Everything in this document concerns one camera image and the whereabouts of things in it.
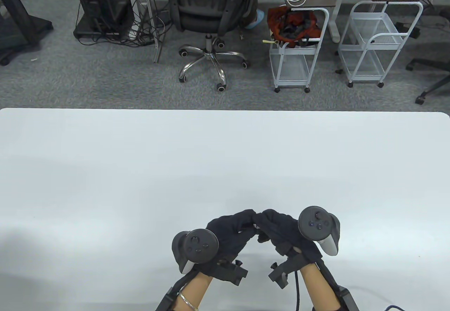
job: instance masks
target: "gray carpet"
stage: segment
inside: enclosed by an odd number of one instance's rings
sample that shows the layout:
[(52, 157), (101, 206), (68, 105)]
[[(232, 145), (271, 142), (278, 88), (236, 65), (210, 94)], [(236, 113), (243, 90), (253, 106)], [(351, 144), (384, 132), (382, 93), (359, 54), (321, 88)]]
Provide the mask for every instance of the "gray carpet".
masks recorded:
[[(277, 2), (260, 1), (263, 7)], [(336, 44), (327, 36), (309, 94), (301, 89), (273, 92), (269, 47), (261, 43), (267, 38), (264, 25), (246, 33), (243, 41), (237, 33), (229, 33), (224, 38), (226, 48), (247, 54), (252, 67), (243, 70), (238, 62), (223, 61), (228, 88), (219, 94), (215, 91), (217, 76), (207, 62), (190, 70), (185, 84), (178, 82), (179, 69), (190, 59), (178, 55), (178, 46), (203, 45), (201, 34), (178, 33), (173, 28), (166, 37), (160, 63), (153, 64), (153, 47), (79, 44), (72, 35), (78, 0), (22, 2), (30, 14), (51, 20), (55, 30), (42, 41), (40, 50), (20, 54), (10, 65), (0, 68), (0, 108), (422, 110), (450, 114), (450, 86), (427, 97), (424, 105), (414, 104), (416, 96), (444, 77), (445, 72), (419, 66), (413, 72), (405, 70), (412, 57), (450, 59), (446, 54), (450, 51), (450, 33), (444, 31), (422, 28), (419, 39), (409, 39), (382, 89), (375, 84), (355, 84), (349, 89), (345, 76), (334, 73), (340, 68), (339, 58), (333, 54)], [(340, 17), (339, 27), (345, 21), (344, 15)], [(445, 23), (442, 18), (431, 16), (423, 17), (423, 22)]]

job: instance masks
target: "chrome chair base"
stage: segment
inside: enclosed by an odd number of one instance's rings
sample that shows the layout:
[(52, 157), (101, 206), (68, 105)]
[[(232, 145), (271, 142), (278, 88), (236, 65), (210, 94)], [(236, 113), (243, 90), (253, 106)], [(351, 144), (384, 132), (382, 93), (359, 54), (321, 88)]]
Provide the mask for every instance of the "chrome chair base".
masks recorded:
[(180, 71), (180, 74), (178, 75), (178, 80), (180, 82), (186, 82), (186, 72), (189, 68), (196, 65), (198, 62), (209, 59), (214, 67), (216, 68), (217, 75), (219, 76), (220, 83), (217, 84), (216, 88), (219, 92), (223, 92), (226, 89), (226, 76), (225, 72), (220, 66), (219, 61), (217, 60), (217, 57), (239, 57), (241, 58), (241, 64), (243, 68), (249, 68), (250, 62), (246, 59), (246, 57), (239, 52), (216, 52), (215, 46), (219, 47), (220, 49), (224, 47), (224, 42), (218, 38), (213, 37), (210, 34), (206, 35), (206, 47), (204, 49), (201, 49), (199, 47), (194, 47), (190, 45), (182, 45), (180, 47), (180, 50), (178, 53), (182, 57), (187, 57), (190, 53), (199, 55), (195, 60), (189, 62), (186, 64)]

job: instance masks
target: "black office chair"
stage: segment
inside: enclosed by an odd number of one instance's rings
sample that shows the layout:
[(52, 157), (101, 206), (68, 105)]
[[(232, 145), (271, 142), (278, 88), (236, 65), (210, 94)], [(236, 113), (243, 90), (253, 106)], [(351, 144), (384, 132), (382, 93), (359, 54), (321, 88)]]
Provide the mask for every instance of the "black office chair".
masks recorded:
[[(441, 17), (446, 18), (448, 21), (450, 21), (450, 9), (442, 10), (439, 13), (439, 15)], [(411, 62), (408, 65), (406, 65), (406, 69), (407, 70), (413, 70), (414, 69), (414, 65), (416, 63), (450, 72), (450, 61), (449, 62), (440, 62), (440, 61), (433, 61), (433, 60), (420, 59), (420, 58), (415, 58), (415, 59), (411, 60)], [(425, 97), (429, 93), (435, 91), (438, 88), (441, 88), (442, 86), (444, 86), (445, 84), (448, 84), (448, 83), (450, 83), (450, 75), (446, 76), (444, 79), (442, 79), (442, 80), (438, 81), (437, 83), (433, 84), (432, 86), (427, 88), (424, 92), (422, 92), (421, 95), (416, 97), (416, 104), (422, 105), (425, 102)]]
[(240, 25), (243, 16), (249, 13), (256, 0), (169, 0), (171, 18), (178, 31), (193, 31), (206, 34), (206, 47), (201, 49), (191, 45), (182, 45), (179, 54), (186, 57), (193, 53), (199, 55), (194, 61), (185, 65), (178, 76), (180, 82), (186, 81), (186, 71), (201, 60), (212, 61), (220, 78), (217, 90), (223, 92), (226, 88), (225, 73), (217, 56), (239, 57), (243, 68), (250, 66), (246, 57), (239, 52), (216, 52), (215, 47), (223, 48), (220, 39), (225, 33)]

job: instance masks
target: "hand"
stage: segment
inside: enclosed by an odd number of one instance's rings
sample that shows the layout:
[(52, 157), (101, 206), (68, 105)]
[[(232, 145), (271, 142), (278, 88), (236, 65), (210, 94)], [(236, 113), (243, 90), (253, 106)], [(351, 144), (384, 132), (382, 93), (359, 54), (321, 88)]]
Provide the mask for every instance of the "hand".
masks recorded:
[(214, 277), (213, 269), (218, 264), (232, 262), (256, 234), (256, 228), (253, 225), (254, 216), (256, 216), (255, 211), (248, 209), (209, 222), (206, 229), (216, 235), (219, 250), (212, 260), (204, 264), (196, 264), (194, 268), (207, 276)]
[(298, 229), (298, 220), (289, 215), (280, 214), (273, 209), (267, 209), (260, 214), (256, 214), (254, 222), (261, 228), (258, 242), (267, 242), (269, 239), (275, 247), (288, 242), (296, 249), (291, 249), (286, 253), (288, 257), (294, 257), (300, 250), (303, 256), (310, 263), (315, 263), (322, 254), (313, 241), (302, 236)]

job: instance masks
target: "bracelet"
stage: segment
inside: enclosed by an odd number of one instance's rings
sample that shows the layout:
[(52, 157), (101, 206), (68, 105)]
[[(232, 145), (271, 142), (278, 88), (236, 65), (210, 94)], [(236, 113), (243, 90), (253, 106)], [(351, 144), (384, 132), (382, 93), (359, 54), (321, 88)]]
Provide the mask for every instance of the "bracelet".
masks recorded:
[(191, 309), (193, 309), (194, 311), (198, 311), (198, 308), (196, 308), (194, 305), (192, 305), (187, 299), (186, 297), (181, 293), (179, 293), (179, 296), (182, 298), (182, 300), (187, 304), (187, 306), (189, 306)]

